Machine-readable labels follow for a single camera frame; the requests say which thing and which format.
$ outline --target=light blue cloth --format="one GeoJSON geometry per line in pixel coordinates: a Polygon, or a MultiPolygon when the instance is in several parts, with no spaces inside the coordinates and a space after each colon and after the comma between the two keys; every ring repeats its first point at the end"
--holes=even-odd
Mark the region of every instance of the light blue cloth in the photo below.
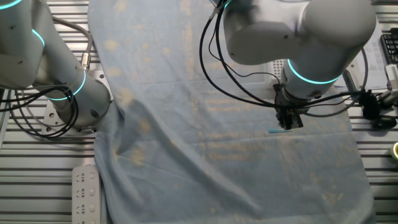
{"type": "MultiPolygon", "coordinates": [[[[212,10],[208,0],[90,1],[115,98],[95,141],[102,222],[374,223],[346,113],[271,134],[273,109],[232,100],[205,80],[198,43],[212,10]]],[[[207,52],[205,63],[217,84],[244,96],[207,52]]],[[[264,80],[243,82],[272,100],[264,80]]]]}

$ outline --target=metal bracket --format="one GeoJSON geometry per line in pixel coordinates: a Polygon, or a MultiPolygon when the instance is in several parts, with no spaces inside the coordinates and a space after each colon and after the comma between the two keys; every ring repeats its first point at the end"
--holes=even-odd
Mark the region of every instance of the metal bracket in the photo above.
{"type": "MultiPolygon", "coordinates": [[[[111,89],[109,88],[108,80],[106,79],[103,71],[94,70],[88,72],[89,76],[95,78],[96,80],[102,82],[109,91],[111,95],[111,101],[113,101],[113,95],[111,89]]],[[[50,125],[58,125],[63,124],[64,122],[59,118],[57,111],[55,110],[51,101],[47,102],[47,107],[45,109],[44,119],[43,122],[50,125]]],[[[73,127],[68,132],[65,133],[66,136],[84,136],[87,134],[93,134],[100,129],[102,124],[102,119],[100,119],[95,125],[89,127],[73,127]]],[[[42,133],[43,134],[52,134],[58,131],[61,127],[46,127],[42,125],[42,133]]]]}

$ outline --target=black cable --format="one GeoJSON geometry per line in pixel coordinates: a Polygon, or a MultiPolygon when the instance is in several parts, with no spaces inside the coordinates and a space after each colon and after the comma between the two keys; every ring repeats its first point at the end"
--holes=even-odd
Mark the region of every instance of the black cable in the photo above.
{"type": "Polygon", "coordinates": [[[62,24],[64,26],[70,27],[72,29],[78,30],[80,31],[83,35],[85,35],[87,37],[88,43],[87,43],[87,48],[85,50],[85,53],[90,53],[91,48],[93,47],[93,37],[91,36],[91,34],[84,28],[82,28],[81,26],[79,26],[78,24],[75,24],[73,22],[69,22],[66,21],[65,19],[60,19],[58,17],[53,16],[52,20],[54,22],[58,22],[59,24],[62,24]]]}
{"type": "MultiPolygon", "coordinates": [[[[72,94],[72,92],[71,92],[70,90],[69,90],[68,92],[65,93],[65,96],[67,97],[67,99],[69,100],[69,102],[71,102],[72,97],[73,97],[73,94],[72,94]]],[[[27,124],[27,125],[31,128],[31,130],[35,133],[35,134],[33,134],[33,133],[31,133],[31,132],[28,132],[29,134],[32,134],[32,135],[35,135],[35,136],[40,136],[40,137],[43,137],[43,138],[54,138],[53,136],[55,136],[55,135],[58,134],[58,133],[62,133],[62,134],[65,133],[66,131],[64,131],[64,130],[66,130],[66,129],[68,128],[69,125],[71,125],[71,123],[72,123],[72,118],[74,118],[74,116],[75,116],[74,104],[71,104],[71,106],[72,106],[72,107],[71,107],[72,114],[71,114],[70,119],[68,120],[68,122],[66,122],[65,125],[63,126],[63,128],[61,128],[59,131],[56,131],[56,132],[51,133],[51,134],[40,134],[40,133],[38,133],[38,132],[32,127],[32,125],[30,124],[30,122],[28,121],[28,119],[25,117],[25,114],[24,114],[22,108],[19,108],[19,111],[21,112],[21,115],[22,115],[23,119],[25,120],[26,124],[27,124]]]]}
{"type": "MultiPolygon", "coordinates": [[[[361,87],[361,92],[365,93],[365,86],[366,86],[366,83],[368,82],[368,76],[369,76],[369,65],[368,65],[368,57],[366,56],[365,50],[361,49],[361,52],[362,52],[363,60],[364,60],[364,63],[365,63],[365,76],[364,76],[363,84],[362,84],[362,87],[361,87]]],[[[331,116],[336,116],[338,114],[344,113],[345,111],[348,111],[348,109],[350,109],[352,106],[354,106],[354,104],[356,102],[358,102],[358,100],[359,100],[358,97],[354,98],[354,100],[349,105],[347,105],[345,108],[343,108],[343,109],[341,109],[339,111],[336,111],[334,113],[330,113],[330,114],[304,113],[304,114],[307,115],[307,116],[311,116],[313,118],[329,118],[331,116]]]]}
{"type": "Polygon", "coordinates": [[[235,77],[232,75],[232,73],[230,72],[230,70],[228,69],[228,67],[225,64],[225,60],[223,57],[223,53],[221,51],[221,44],[220,44],[220,23],[221,23],[221,17],[224,13],[224,9],[221,8],[220,9],[220,13],[218,13],[217,15],[217,20],[216,20],[216,44],[217,44],[217,51],[218,51],[218,56],[220,57],[221,63],[224,66],[224,69],[226,71],[226,73],[228,74],[228,76],[232,79],[232,81],[248,96],[250,96],[251,98],[257,100],[258,102],[262,103],[264,106],[268,106],[268,107],[275,107],[275,104],[267,102],[263,99],[258,98],[257,96],[253,95],[251,92],[247,91],[247,89],[245,89],[245,87],[243,87],[236,79],[235,77]]]}
{"type": "MultiPolygon", "coordinates": [[[[18,104],[18,106],[12,107],[11,116],[12,116],[13,120],[15,121],[15,123],[18,125],[18,127],[20,127],[20,128],[21,128],[23,131],[25,131],[26,133],[31,134],[31,135],[34,135],[34,136],[39,136],[39,137],[42,137],[42,138],[57,138],[57,137],[60,137],[60,136],[62,136],[63,134],[65,134],[67,131],[69,131],[69,130],[73,127],[73,125],[76,123],[76,120],[77,120],[78,114],[79,114],[79,109],[78,109],[77,100],[73,100],[73,101],[72,101],[72,99],[73,99],[73,93],[70,91],[69,88],[67,88],[67,87],[62,87],[62,86],[57,87],[57,88],[51,88],[51,89],[52,89],[52,91],[55,91],[55,90],[62,91],[62,92],[65,94],[65,96],[67,97],[67,100],[71,103],[71,112],[72,112],[72,113],[71,113],[70,119],[65,123],[65,125],[64,125],[60,130],[58,130],[58,131],[56,131],[56,132],[54,132],[54,133],[51,133],[51,134],[40,134],[40,133],[38,133],[38,132],[33,128],[33,126],[31,125],[31,123],[29,122],[29,120],[26,118],[24,112],[22,111],[23,105],[21,105],[19,101],[16,101],[17,104],[18,104]],[[18,122],[18,120],[16,119],[15,114],[14,114],[14,112],[13,112],[13,111],[16,110],[16,109],[19,109],[19,110],[20,110],[21,115],[22,115],[24,121],[26,122],[26,124],[30,127],[30,130],[25,129],[24,127],[22,127],[22,125],[20,124],[20,122],[18,122]]],[[[34,97],[33,100],[36,100],[36,98],[37,98],[37,97],[40,97],[40,95],[41,95],[41,94],[35,94],[35,95],[34,95],[35,97],[34,97]]],[[[16,91],[16,99],[17,99],[17,100],[21,100],[21,99],[18,97],[17,91],[16,91]]]]}
{"type": "Polygon", "coordinates": [[[50,92],[52,92],[52,91],[54,91],[54,90],[61,90],[61,89],[62,89],[62,86],[55,86],[55,87],[51,87],[51,88],[48,88],[48,89],[46,89],[46,90],[43,90],[43,91],[41,91],[41,92],[39,92],[39,93],[35,93],[35,94],[33,94],[33,95],[20,98],[19,100],[17,100],[17,99],[13,99],[13,100],[10,100],[10,99],[0,100],[0,103],[12,103],[12,102],[17,102],[17,101],[22,101],[22,100],[29,100],[29,99],[35,98],[36,96],[39,96],[38,98],[40,98],[41,96],[44,96],[44,95],[46,95],[47,93],[50,93],[50,92]]]}
{"type": "MultiPolygon", "coordinates": [[[[214,36],[215,36],[215,35],[216,35],[216,30],[214,30],[213,35],[211,36],[211,39],[210,39],[210,42],[209,42],[208,50],[209,50],[210,55],[211,55],[213,58],[217,59],[218,61],[221,61],[221,60],[220,60],[217,56],[215,56],[215,55],[213,54],[213,52],[211,51],[211,43],[213,42],[213,39],[214,39],[214,36]]],[[[253,73],[250,73],[250,74],[247,74],[247,75],[241,75],[241,74],[239,74],[238,72],[236,72],[231,66],[229,66],[227,63],[225,63],[225,64],[226,64],[226,66],[227,66],[233,73],[235,73],[235,74],[236,74],[237,76],[239,76],[239,77],[246,78],[246,77],[249,77],[249,76],[252,76],[252,75],[260,75],[260,74],[272,75],[272,76],[278,81],[278,83],[280,84],[279,78],[278,78],[276,75],[272,74],[272,73],[269,73],[269,72],[253,72],[253,73]]]]}

